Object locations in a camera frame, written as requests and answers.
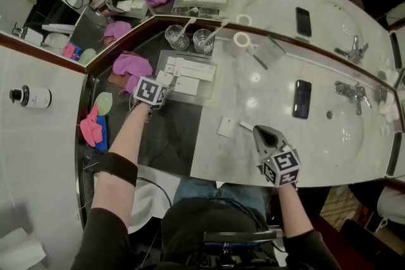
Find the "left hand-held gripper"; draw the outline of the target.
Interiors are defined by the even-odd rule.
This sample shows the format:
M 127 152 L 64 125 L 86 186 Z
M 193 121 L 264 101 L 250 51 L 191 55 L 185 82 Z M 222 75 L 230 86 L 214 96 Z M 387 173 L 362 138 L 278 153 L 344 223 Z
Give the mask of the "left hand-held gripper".
M 172 91 L 173 85 L 161 83 L 154 76 L 142 76 L 132 94 L 132 108 L 143 102 L 152 109 L 160 109 Z

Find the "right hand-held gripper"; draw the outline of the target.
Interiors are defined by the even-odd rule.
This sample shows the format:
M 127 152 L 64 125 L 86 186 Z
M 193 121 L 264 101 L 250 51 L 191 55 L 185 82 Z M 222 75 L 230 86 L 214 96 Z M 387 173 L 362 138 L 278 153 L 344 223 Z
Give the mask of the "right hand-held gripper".
M 279 188 L 284 185 L 295 185 L 298 181 L 301 162 L 297 151 L 289 144 L 278 130 L 264 125 L 253 128 L 253 137 L 259 156 L 261 174 L 267 182 Z M 269 145 L 281 145 L 281 148 L 267 152 Z

